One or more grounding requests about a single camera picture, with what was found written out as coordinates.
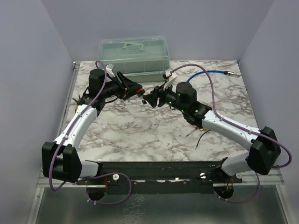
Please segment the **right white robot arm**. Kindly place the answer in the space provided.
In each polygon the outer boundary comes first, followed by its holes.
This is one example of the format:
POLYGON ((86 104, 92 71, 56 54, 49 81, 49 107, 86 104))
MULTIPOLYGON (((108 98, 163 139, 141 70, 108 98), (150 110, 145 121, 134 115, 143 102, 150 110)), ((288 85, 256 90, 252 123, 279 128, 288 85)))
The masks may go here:
POLYGON ((239 156, 220 161, 212 173, 221 183, 237 173, 251 170, 267 175, 281 154, 271 128, 258 129, 219 118, 211 107, 197 101, 197 92, 188 82, 179 83, 175 91, 171 87, 156 86, 150 94, 143 96, 143 100, 153 108, 168 104, 182 112, 189 124, 221 134, 247 150, 239 156))

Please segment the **clear green plastic storage box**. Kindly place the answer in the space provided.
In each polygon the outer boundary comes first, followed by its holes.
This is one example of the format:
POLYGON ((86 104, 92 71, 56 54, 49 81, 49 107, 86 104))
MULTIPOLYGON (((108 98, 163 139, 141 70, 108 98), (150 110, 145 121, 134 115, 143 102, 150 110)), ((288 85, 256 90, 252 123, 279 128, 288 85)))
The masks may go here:
POLYGON ((138 83, 164 81, 170 68, 165 36, 105 39, 99 42, 98 60, 113 65, 113 73, 138 83))

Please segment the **orange padlock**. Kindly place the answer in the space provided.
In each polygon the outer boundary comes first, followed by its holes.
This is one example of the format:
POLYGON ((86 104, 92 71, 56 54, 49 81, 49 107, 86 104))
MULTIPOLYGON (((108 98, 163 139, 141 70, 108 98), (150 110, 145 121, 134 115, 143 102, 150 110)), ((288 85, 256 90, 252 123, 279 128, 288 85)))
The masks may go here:
POLYGON ((136 91, 136 94, 139 98, 141 98, 145 94, 145 90, 143 88, 140 88, 136 91))

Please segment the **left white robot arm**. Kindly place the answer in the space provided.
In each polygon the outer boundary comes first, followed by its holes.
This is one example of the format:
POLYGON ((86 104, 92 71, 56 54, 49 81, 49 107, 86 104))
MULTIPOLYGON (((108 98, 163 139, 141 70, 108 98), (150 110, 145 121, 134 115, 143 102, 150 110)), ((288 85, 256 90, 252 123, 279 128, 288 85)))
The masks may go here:
POLYGON ((88 92, 79 100, 77 111, 68 126, 53 141, 42 146, 43 175, 48 178, 75 183, 87 177, 93 184, 103 181, 103 172, 92 161, 80 160, 77 148, 89 126, 97 119, 106 104, 106 99, 116 96, 126 100, 142 96, 142 85, 118 72, 111 81, 106 81, 102 69, 93 69, 88 78, 88 92))

